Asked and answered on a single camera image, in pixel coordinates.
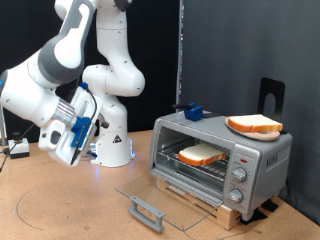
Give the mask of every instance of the bread slice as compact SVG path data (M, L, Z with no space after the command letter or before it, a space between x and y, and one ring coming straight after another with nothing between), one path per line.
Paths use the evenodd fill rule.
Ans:
M217 160L226 159L226 153L201 143L180 151L178 158L187 164L201 166L208 165Z
M241 132L281 131L283 125L261 114L230 117L228 125Z

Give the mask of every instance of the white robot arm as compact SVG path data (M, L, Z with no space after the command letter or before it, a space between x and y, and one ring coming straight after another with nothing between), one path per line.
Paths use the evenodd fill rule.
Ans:
M145 87L144 76L128 52L125 10L130 3L128 0L99 1L97 45L110 65L89 66L82 77L102 100L100 134L93 148L98 157L91 162L106 167L126 165L134 157L127 133L127 110L116 96L138 96Z
M57 0L64 20L59 34L22 64L0 77L0 104L41 128L39 147L67 166L76 166L95 132L101 100L79 87L71 103L55 89L78 78L84 68L84 44L98 0Z

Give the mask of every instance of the wire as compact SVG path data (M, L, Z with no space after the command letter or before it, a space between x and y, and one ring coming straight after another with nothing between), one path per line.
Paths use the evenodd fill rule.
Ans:
M7 157L10 155L11 151L17 146L18 142L21 141L23 139L23 137L27 134L27 132L29 132L29 130L31 128L33 128L35 124L32 124L31 127L29 127L29 129L27 131L25 131L25 133L19 138L19 140L13 145L13 147L9 150L9 152L7 153L6 157L3 160L2 166L0 168L0 173L2 172L3 166L6 163Z
M71 103L74 94L76 93L77 88L79 87L81 75L77 78L76 86L71 90L69 96L66 99L66 102Z
M94 101L94 112L92 114L92 117L90 118L90 121L87 122L86 126L82 129L82 132L80 134L80 138L79 138L79 141L77 143L77 147L76 147L76 150L74 151L74 154L73 154L73 157L72 157L72 160L71 160L71 165L73 165L73 163L75 162L75 160L77 159L80 151L79 151L79 146L80 146L80 142L81 142L81 139L82 139L82 135L84 133L84 130L87 129L87 127L89 126L89 124L92 123L92 120L94 118L94 116L96 115L96 112L97 112L97 102L96 102L96 99L94 98L94 96L92 95L92 92L89 90L89 88L86 89L87 92L91 95L93 101Z

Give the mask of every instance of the wooden block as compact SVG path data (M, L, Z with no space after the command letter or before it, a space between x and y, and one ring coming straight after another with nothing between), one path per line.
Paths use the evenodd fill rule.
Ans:
M199 197L157 178L157 188L203 216L210 214L216 207ZM224 205L216 208L207 218L226 230L232 229L240 222L241 213Z

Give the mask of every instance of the table surface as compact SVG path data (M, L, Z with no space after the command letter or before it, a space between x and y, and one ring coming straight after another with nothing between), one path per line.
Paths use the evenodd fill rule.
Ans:
M30 157L8 161L0 174L3 239L320 239L320 228L279 198L268 218L226 231L204 219L183 232L164 222L157 233L128 213L131 202L115 190L149 171L152 131L129 133L136 158L120 168L81 160L67 168L30 144Z

